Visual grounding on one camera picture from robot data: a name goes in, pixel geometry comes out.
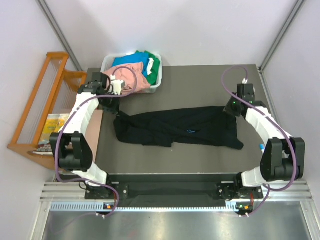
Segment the black t-shirt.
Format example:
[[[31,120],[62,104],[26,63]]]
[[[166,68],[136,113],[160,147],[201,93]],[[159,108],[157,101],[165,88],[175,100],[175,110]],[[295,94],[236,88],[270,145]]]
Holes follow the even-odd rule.
[[[119,112],[114,130],[122,143],[172,147],[173,143],[242,150],[237,120],[222,106],[205,106],[128,115]]]

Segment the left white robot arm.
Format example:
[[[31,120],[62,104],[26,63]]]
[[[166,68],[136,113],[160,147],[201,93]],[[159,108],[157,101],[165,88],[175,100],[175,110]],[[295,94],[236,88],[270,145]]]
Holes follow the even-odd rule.
[[[84,183],[88,193],[105,199],[116,197],[117,193],[108,173],[94,162],[93,150],[86,139],[86,133],[98,106],[110,109],[117,107],[117,97],[121,95],[123,86],[124,81],[118,80],[115,75],[96,72],[91,82],[78,88],[75,104],[66,123],[59,132],[52,133],[49,137],[55,169],[77,175],[76,180]]]

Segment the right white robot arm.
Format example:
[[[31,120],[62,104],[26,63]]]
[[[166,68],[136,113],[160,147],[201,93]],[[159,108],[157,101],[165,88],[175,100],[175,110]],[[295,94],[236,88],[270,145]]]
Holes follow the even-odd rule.
[[[238,84],[224,111],[233,117],[243,117],[264,144],[259,166],[237,174],[233,185],[237,197],[245,198],[253,188],[274,181],[289,181],[292,184],[303,177],[305,141],[301,137],[293,137],[280,127],[266,105],[255,99],[253,84]]]

